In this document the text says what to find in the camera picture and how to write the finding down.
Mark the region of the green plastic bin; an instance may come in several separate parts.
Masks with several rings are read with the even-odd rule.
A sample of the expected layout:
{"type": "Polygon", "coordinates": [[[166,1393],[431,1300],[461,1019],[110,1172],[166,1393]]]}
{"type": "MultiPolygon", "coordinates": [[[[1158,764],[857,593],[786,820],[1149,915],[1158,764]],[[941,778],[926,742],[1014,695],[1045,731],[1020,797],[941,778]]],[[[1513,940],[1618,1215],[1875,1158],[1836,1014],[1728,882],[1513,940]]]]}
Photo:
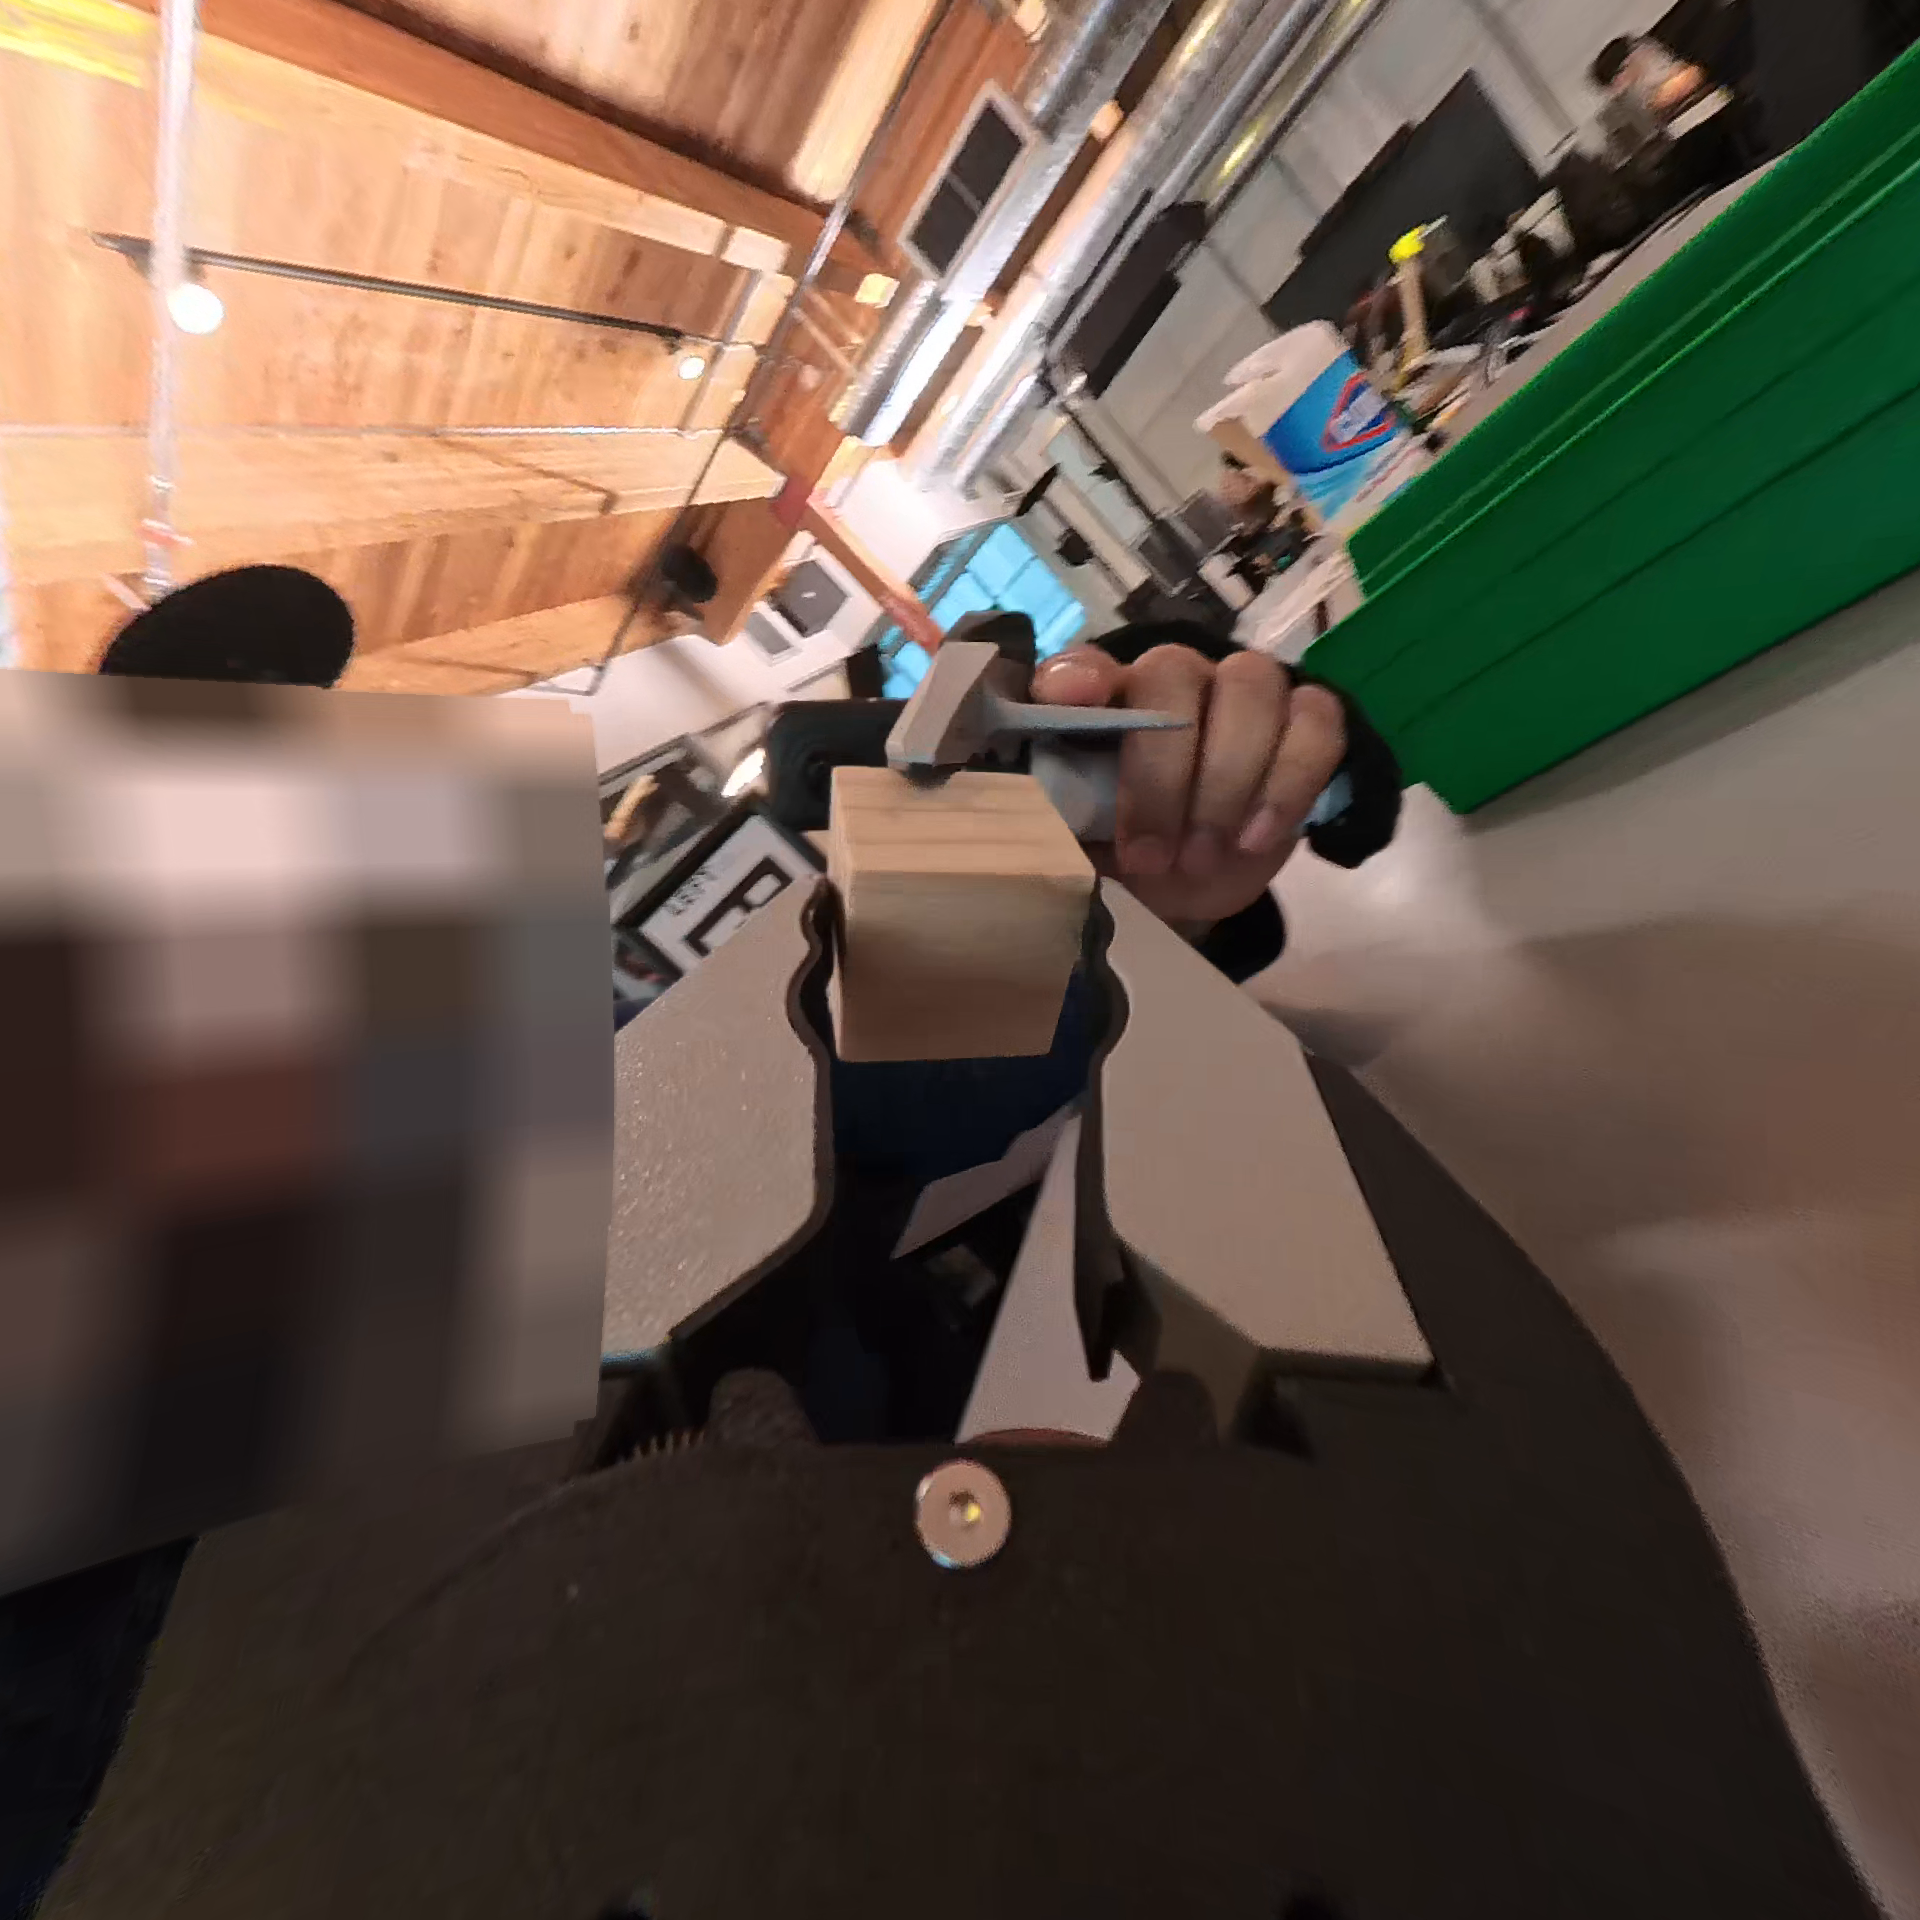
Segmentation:
{"type": "Polygon", "coordinates": [[[1918,569],[1918,49],[1349,537],[1303,656],[1456,814],[1918,569]]]}

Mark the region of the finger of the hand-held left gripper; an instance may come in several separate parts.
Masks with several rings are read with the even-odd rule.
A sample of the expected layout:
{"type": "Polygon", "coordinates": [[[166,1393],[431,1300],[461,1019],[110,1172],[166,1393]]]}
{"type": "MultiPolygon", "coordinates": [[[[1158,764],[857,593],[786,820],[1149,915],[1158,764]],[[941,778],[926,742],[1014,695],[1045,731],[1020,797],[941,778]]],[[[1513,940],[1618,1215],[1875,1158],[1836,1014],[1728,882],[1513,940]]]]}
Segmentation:
{"type": "Polygon", "coordinates": [[[970,768],[985,750],[985,695],[992,695],[998,646],[947,639],[896,719],[884,768],[909,781],[938,781],[970,768]]]}

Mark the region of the blue-lit window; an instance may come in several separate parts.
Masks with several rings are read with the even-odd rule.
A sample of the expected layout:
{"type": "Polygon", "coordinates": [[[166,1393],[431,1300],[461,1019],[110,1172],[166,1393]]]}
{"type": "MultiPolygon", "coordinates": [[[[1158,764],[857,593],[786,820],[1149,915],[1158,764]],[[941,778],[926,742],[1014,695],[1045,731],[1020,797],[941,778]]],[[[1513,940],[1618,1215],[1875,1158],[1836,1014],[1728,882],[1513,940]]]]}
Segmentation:
{"type": "Polygon", "coordinates": [[[1083,602],[1011,521],[941,543],[909,574],[909,588],[941,637],[973,615],[998,609],[1027,616],[1037,659],[1091,637],[1083,602]]]}

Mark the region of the person's torso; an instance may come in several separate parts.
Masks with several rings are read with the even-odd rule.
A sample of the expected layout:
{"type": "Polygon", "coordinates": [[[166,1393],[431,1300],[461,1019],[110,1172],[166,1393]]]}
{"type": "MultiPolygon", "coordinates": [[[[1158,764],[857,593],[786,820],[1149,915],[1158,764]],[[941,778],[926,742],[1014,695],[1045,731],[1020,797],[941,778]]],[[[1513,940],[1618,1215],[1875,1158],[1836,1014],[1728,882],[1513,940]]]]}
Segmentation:
{"type": "Polygon", "coordinates": [[[124,1737],[195,1536],[4,1595],[4,1916],[28,1916],[124,1737]]]}

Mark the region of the blue-taped wooden cube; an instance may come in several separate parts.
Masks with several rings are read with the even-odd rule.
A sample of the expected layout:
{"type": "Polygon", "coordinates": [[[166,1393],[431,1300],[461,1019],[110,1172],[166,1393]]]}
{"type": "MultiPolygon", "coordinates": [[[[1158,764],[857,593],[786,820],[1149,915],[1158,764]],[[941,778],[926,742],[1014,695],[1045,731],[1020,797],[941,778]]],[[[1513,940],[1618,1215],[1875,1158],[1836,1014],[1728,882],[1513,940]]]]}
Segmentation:
{"type": "Polygon", "coordinates": [[[1034,1061],[1054,1045],[1093,866],[1027,773],[830,778],[830,1021],[848,1063],[1034,1061]]]}

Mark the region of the white and blue wipes canister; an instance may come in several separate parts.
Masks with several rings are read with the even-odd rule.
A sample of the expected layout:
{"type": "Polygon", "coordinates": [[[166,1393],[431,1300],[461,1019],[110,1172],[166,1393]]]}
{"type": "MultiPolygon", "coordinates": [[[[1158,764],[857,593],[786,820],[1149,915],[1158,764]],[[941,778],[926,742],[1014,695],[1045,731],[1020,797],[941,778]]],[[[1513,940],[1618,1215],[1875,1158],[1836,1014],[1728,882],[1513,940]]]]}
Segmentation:
{"type": "Polygon", "coordinates": [[[1224,395],[1191,425],[1337,531],[1356,530],[1427,464],[1404,410],[1327,321],[1237,360],[1224,395]]]}

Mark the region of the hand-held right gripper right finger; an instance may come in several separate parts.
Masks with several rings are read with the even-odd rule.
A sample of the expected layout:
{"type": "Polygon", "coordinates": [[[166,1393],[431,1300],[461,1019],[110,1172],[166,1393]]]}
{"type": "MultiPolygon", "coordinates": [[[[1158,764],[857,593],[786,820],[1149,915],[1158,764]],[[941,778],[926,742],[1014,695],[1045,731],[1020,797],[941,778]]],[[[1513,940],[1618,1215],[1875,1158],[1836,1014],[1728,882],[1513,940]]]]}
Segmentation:
{"type": "Polygon", "coordinates": [[[1221,1437],[1258,1433],[1281,1382],[1424,1382],[1434,1351],[1307,1048],[1117,882],[1098,888],[1083,973],[1091,1375],[1185,1375],[1221,1437]]]}

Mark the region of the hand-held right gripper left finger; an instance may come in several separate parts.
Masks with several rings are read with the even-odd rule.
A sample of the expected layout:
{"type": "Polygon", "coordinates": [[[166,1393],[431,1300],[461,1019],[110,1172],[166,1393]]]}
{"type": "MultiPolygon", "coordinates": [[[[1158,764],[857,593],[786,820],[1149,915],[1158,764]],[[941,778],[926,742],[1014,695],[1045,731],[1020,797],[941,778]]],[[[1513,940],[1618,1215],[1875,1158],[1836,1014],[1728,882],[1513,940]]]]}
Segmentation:
{"type": "Polygon", "coordinates": [[[614,1039],[608,1366],[637,1366],[761,1284],[825,1220],[830,882],[754,911],[614,1039]]]}

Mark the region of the person's left hand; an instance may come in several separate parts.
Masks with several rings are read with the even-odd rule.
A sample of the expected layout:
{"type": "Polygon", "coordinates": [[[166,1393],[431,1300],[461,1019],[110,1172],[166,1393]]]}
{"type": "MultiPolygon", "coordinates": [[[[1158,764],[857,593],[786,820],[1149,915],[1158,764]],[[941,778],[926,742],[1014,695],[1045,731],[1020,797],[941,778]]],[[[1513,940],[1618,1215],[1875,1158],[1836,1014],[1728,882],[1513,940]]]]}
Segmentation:
{"type": "Polygon", "coordinates": [[[1071,646],[1037,661],[1027,702],[1181,721],[1121,736],[1114,827],[1080,847],[1189,943],[1269,898],[1349,748],[1330,689],[1195,627],[1071,646]]]}

